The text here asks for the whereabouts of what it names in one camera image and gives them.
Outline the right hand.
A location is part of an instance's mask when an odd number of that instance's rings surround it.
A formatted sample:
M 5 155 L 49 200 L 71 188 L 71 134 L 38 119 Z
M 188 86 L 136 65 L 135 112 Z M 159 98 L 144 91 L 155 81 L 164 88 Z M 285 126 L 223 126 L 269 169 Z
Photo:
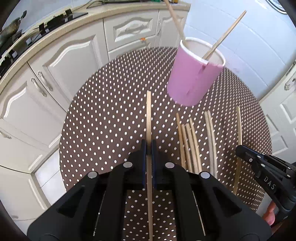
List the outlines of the right hand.
M 266 213 L 263 215 L 263 219 L 269 224 L 269 225 L 273 225 L 275 222 L 275 214 L 274 214 L 274 210 L 276 208 L 276 204 L 272 201 L 270 202 Z

